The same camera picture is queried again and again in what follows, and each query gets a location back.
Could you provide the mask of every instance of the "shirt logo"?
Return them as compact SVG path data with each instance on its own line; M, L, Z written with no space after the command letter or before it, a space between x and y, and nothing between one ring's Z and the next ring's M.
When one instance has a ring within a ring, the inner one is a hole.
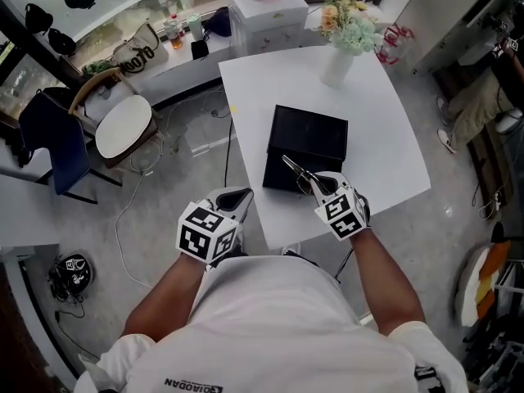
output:
M196 391L198 393L222 393L224 390L221 386L188 382L187 380L173 380L172 378L166 378L164 385L171 386L174 389L183 391Z

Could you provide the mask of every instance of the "chair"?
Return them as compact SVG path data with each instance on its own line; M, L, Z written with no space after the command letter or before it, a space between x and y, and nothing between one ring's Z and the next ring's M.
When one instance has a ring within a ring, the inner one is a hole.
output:
M138 94L120 68L102 71L88 80L71 103L69 113L74 115L78 105L85 102L91 91L109 78L120 80L133 96L119 102L97 125L95 141L108 169L117 166L149 138L157 136L162 141L165 140L153 119L153 115L158 117L158 114Z
M57 195L97 204L96 200L68 192L88 173L113 185L122 186L122 183L91 169L79 119L68 115L67 110L48 95L37 93L18 120L22 139L28 150L49 150Z

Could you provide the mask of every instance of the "khaki pants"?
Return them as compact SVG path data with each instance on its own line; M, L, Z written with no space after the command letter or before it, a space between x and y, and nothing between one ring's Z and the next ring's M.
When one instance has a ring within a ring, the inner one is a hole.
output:
M493 71L488 69L449 103L445 118L455 121L449 144L455 150L464 147L482 131L485 124L500 113L501 109L505 112L512 108L513 105L500 88Z

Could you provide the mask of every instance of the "black box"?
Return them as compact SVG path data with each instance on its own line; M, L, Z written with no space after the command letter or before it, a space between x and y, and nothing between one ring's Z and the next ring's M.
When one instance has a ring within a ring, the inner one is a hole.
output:
M262 186L300 192L283 155L310 172L341 172L347 127L346 120L276 105Z

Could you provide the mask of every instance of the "white vase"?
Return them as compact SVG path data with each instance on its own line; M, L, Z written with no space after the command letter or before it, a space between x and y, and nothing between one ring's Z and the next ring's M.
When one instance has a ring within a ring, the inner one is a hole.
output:
M329 61L320 76L320 81L330 88L339 88L353 64L353 54L337 48L329 57Z

